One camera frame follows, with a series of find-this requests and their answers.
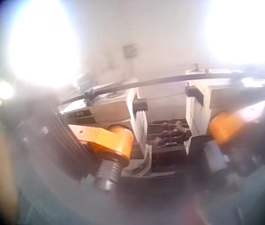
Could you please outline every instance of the orange cylinder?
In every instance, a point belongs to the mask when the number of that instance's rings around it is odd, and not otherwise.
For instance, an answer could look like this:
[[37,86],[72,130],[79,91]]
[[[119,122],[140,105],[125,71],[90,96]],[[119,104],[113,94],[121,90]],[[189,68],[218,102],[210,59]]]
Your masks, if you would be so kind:
[[110,126],[108,130],[117,134],[118,138],[117,141],[113,143],[113,149],[102,149],[102,151],[112,151],[125,157],[129,161],[134,139],[132,131],[121,125]]

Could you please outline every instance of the wire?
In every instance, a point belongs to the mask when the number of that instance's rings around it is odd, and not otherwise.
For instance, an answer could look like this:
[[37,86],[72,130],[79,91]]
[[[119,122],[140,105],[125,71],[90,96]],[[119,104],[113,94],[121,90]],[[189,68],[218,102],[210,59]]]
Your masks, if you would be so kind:
[[162,96],[162,97],[149,98],[149,99],[147,99],[147,101],[158,100],[161,98],[168,98],[168,97],[172,97],[172,96],[176,96],[176,95],[182,95],[182,94],[185,94],[185,92],[181,92],[181,93],[177,93],[177,94],[173,94],[173,95],[166,95],[166,96]]

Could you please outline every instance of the white wall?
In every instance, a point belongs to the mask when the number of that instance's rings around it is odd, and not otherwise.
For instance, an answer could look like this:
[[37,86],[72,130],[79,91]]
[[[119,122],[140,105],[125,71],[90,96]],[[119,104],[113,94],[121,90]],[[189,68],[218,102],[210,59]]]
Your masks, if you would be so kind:
[[[208,0],[85,0],[76,2],[83,21],[85,62],[99,74],[100,83],[131,75],[122,46],[135,43],[139,55],[132,60],[133,76],[143,81],[184,74],[194,63],[216,67],[205,42]],[[184,91],[184,83],[141,88],[147,98]],[[148,102],[148,119],[185,116],[185,96]]]

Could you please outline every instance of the black cable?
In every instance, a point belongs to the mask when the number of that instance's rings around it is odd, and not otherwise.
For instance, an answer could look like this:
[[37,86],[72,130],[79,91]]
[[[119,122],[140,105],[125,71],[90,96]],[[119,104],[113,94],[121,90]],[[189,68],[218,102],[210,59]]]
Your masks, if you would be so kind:
[[[249,74],[244,74],[244,73],[177,75],[177,76],[157,78],[157,79],[148,80],[148,81],[126,83],[126,84],[122,84],[122,85],[118,85],[118,86],[104,88],[101,90],[95,90],[95,92],[93,93],[93,97],[96,97],[96,96],[102,95],[102,94],[120,91],[120,90],[126,90],[126,89],[137,88],[137,87],[144,87],[144,86],[155,85],[155,84],[160,84],[160,83],[171,83],[171,82],[200,80],[200,79],[218,79],[218,78],[240,79],[240,78],[245,78],[245,77],[260,77],[260,76],[249,75]],[[71,103],[71,102],[85,99],[85,98],[86,98],[86,95],[82,94],[80,96],[76,96],[74,98],[68,99],[68,100],[62,102],[62,104]]]

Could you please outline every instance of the bright light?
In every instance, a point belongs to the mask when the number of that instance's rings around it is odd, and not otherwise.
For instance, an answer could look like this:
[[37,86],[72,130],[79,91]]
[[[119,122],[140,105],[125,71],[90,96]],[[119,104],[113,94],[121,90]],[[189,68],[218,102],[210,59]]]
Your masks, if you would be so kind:
[[222,61],[265,62],[265,0],[213,0],[206,40]]
[[245,87],[261,88],[265,86],[265,80],[254,80],[250,77],[243,78],[242,82]]
[[244,121],[250,122],[257,120],[262,115],[264,108],[265,101],[262,101],[255,105],[251,105],[242,110],[239,110],[238,113]]
[[0,98],[1,99],[8,99],[11,98],[13,95],[13,87],[5,82],[0,82]]
[[9,62],[19,79],[60,87],[78,73],[78,44],[58,0],[31,0],[11,32]]

